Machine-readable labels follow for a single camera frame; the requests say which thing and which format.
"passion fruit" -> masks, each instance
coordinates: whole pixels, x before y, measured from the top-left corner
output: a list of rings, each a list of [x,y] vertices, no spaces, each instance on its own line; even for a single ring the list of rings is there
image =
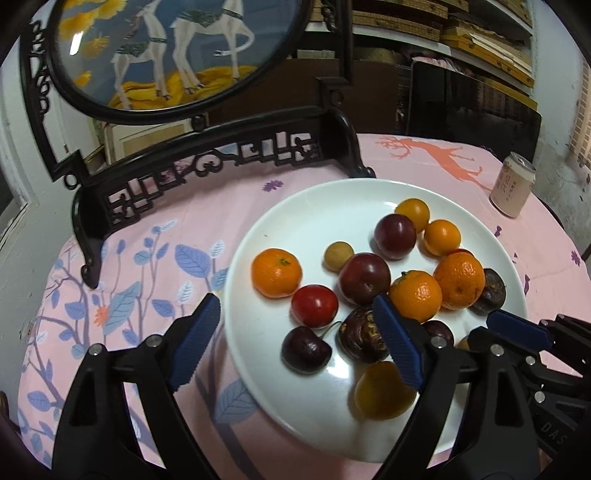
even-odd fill
[[[507,290],[501,276],[492,268],[484,269],[486,284],[482,294],[472,305],[472,311],[478,315],[488,315],[503,308],[507,299]]]

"white plate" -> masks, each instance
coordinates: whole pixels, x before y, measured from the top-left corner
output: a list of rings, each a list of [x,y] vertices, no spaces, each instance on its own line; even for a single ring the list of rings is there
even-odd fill
[[[436,193],[388,180],[339,180],[303,190],[275,205],[246,234],[229,269],[225,293],[226,336],[238,374],[259,405],[280,425],[304,442],[325,452],[365,462],[383,462],[402,432],[411,410],[388,421],[358,420],[349,407],[351,393],[366,367],[354,364],[333,347],[326,369],[301,376],[281,362],[281,344],[296,324],[290,318],[290,299],[267,300],[251,283],[251,262],[267,248],[293,253],[303,269],[301,285],[336,288],[337,277],[322,267],[324,250],[345,241],[355,252],[371,251],[369,241],[378,221],[408,198],[424,200],[431,219],[447,219],[462,233],[462,248],[473,252],[485,267],[494,268],[507,286],[504,309],[527,318],[519,276],[509,255],[488,228],[471,213]],[[389,262],[392,279],[405,270],[432,273],[437,260],[415,247],[401,261]],[[341,302],[336,320],[351,307]],[[468,310],[440,312],[456,342],[484,326]],[[467,388],[459,385],[437,452],[452,447],[462,418]]]

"orange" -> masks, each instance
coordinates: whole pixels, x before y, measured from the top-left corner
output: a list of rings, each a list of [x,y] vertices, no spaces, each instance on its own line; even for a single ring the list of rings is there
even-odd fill
[[[433,274],[443,293],[442,305],[450,310],[472,306],[486,285],[484,269],[472,254],[459,252],[439,262]]]
[[[419,199],[407,199],[400,203],[394,213],[399,213],[410,218],[417,233],[425,230],[431,218],[431,212],[427,204]]]
[[[389,420],[406,412],[417,398],[407,386],[396,365],[379,362],[368,367],[353,393],[355,406],[371,420]]]
[[[434,220],[425,228],[424,245],[431,255],[443,257],[460,247],[462,236],[453,223]]]
[[[300,262],[285,250],[268,248],[252,261],[251,277],[254,287],[265,297],[288,297],[300,286]]]
[[[390,287],[390,300],[400,314],[420,323],[432,319],[441,308],[441,287],[427,272],[411,270]]]

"deer print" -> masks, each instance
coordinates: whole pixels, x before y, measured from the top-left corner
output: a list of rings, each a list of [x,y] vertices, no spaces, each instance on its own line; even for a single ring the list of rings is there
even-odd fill
[[[166,88],[166,78],[164,76],[163,66],[167,36],[162,23],[156,18],[155,14],[161,1],[162,0],[153,0],[135,14],[130,20],[132,31],[125,37],[126,40],[133,38],[139,30],[141,20],[144,20],[146,28],[148,29],[149,41],[121,45],[113,56],[113,60],[111,60],[111,63],[115,68],[115,90],[119,95],[123,108],[126,110],[131,109],[131,103],[123,90],[122,84],[125,80],[125,74],[127,73],[129,65],[132,63],[144,63],[146,61],[154,62],[156,95],[161,96],[165,100],[171,99]]]
[[[203,84],[195,75],[193,68],[187,61],[187,49],[195,33],[203,35],[224,35],[229,50],[218,50],[216,57],[231,56],[232,77],[234,82],[240,78],[238,70],[238,54],[255,41],[255,34],[244,24],[244,6],[242,0],[226,0],[220,13],[209,13],[201,10],[187,10],[182,12],[170,28],[174,29],[173,59],[183,82],[185,92],[193,93]],[[244,35],[248,40],[239,47],[236,37]]]
[[[463,168],[454,160],[454,158],[461,158],[462,160],[474,161],[473,158],[462,157],[456,153],[458,150],[462,149],[461,147],[441,148],[438,145],[429,142],[421,142],[413,138],[383,138],[376,143],[390,150],[404,150],[404,152],[401,154],[390,154],[394,158],[399,159],[408,157],[411,154],[412,148],[422,148],[429,155],[431,155],[437,163],[439,163],[441,168],[443,168],[457,180],[470,181],[488,192],[491,190],[475,179],[475,177],[482,173],[482,167],[479,167],[478,171],[472,171]]]

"white wall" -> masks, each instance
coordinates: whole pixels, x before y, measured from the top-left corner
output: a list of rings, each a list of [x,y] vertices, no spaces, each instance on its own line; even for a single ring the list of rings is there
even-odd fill
[[[543,119],[534,159],[534,193],[556,212],[582,253],[591,242],[591,187],[583,193],[591,172],[579,168],[568,149],[580,96],[582,55],[550,7],[542,0],[531,3],[537,43],[533,96]]]
[[[40,11],[41,16],[47,15],[48,7]],[[0,160],[3,166],[11,164],[8,170],[19,176],[18,188],[29,202],[0,249],[0,390],[8,394],[11,417],[15,417],[27,327],[37,315],[47,274],[72,235],[73,196],[61,181],[51,182],[37,150],[22,99],[17,46],[0,68],[0,119]],[[58,158],[63,158],[65,142],[55,109],[46,116],[46,125]]]

